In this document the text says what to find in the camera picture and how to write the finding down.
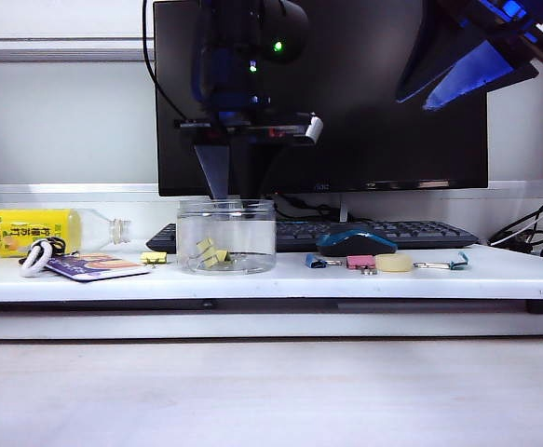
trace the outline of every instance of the card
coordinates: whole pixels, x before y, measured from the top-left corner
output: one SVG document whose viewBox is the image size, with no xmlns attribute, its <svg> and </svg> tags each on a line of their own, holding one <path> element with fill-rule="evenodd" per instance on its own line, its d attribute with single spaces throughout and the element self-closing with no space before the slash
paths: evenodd
<svg viewBox="0 0 543 447">
<path fill-rule="evenodd" d="M 105 253 L 54 256 L 46 268 L 75 281 L 143 275 L 152 269 Z"/>
</svg>

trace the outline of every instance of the clear plastic jar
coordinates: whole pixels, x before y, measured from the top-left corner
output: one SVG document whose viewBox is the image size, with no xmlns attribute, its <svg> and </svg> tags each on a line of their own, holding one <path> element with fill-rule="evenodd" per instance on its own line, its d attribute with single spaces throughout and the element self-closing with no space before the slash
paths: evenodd
<svg viewBox="0 0 543 447">
<path fill-rule="evenodd" d="M 273 200 L 180 202 L 176 223 L 179 266 L 200 274 L 249 274 L 276 262 Z"/>
</svg>

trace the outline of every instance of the tape roll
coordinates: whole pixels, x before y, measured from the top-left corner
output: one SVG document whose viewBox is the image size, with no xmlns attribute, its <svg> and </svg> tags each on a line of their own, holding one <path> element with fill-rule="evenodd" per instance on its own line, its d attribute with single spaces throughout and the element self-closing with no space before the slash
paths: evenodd
<svg viewBox="0 0 543 447">
<path fill-rule="evenodd" d="M 377 254 L 374 261 L 381 272 L 409 272 L 414 264 L 410 256 L 402 253 Z"/>
</svg>

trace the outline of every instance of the plastic container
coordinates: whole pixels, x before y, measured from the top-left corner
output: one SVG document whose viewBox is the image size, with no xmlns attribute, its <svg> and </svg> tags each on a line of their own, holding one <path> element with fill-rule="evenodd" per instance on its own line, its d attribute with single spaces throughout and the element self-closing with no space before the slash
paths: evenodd
<svg viewBox="0 0 543 447">
<path fill-rule="evenodd" d="M 130 221 L 109 220 L 96 210 L 0 210 L 0 256 L 21 257 L 33 242 L 61 237 L 66 252 L 90 252 L 129 242 Z"/>
<path fill-rule="evenodd" d="M 250 274 L 275 266 L 273 200 L 185 200 L 178 208 L 179 266 L 205 275 Z"/>
</svg>

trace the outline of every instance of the plastic bottle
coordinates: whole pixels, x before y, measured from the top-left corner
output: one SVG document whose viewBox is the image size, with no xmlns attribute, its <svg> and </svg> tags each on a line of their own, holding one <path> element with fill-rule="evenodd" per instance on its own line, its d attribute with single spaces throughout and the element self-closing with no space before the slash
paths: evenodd
<svg viewBox="0 0 543 447">
<path fill-rule="evenodd" d="M 130 242 L 130 221 L 109 220 L 96 210 L 0 210 L 0 256 L 21 257 L 43 237 L 61 237 L 66 252 L 91 252 Z"/>
</svg>

